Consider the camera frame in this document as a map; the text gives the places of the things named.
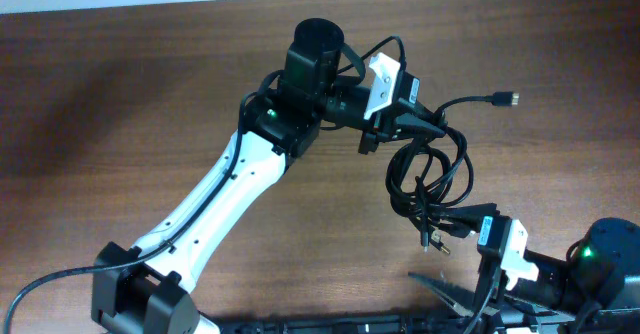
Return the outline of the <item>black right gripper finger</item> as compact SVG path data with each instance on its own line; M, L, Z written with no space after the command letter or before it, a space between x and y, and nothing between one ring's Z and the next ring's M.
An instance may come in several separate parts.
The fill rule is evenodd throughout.
M472 317L477 309L474 307L475 294L468 289L453 283L409 272L408 276L416 280L436 295L448 308L461 317Z
M434 218L454 227L480 230L485 217L496 217L499 210L495 203L445 208L434 214Z

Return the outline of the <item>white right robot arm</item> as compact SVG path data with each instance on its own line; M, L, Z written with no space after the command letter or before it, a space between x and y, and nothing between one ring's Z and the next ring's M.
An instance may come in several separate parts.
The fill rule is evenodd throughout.
M476 233L481 256L473 291L412 277L459 318L459 333L636 333L639 330L639 227L594 222L564 259L527 247L528 232L488 203L436 212L444 232Z

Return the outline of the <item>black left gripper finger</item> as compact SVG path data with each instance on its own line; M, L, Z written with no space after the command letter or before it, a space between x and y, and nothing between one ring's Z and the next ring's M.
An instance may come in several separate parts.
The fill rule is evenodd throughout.
M443 129L424 121L411 114L403 114L398 116L395 121L395 140L406 139L438 139L443 138L446 133Z
M400 98L397 102L397 109L401 114L411 114L421 120L431 120L434 116L434 113L419 101L410 102Z

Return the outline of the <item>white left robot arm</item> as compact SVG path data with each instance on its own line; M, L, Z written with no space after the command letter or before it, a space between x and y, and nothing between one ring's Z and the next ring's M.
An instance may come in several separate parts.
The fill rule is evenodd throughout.
M283 67L242 99L236 131L211 170L130 248L111 243L98 254L92 320L110 333L217 332L192 292L245 211L323 128L360 131L365 154L384 142L441 137L418 102L419 85L404 53L390 57L373 48L361 55L335 23L300 22Z

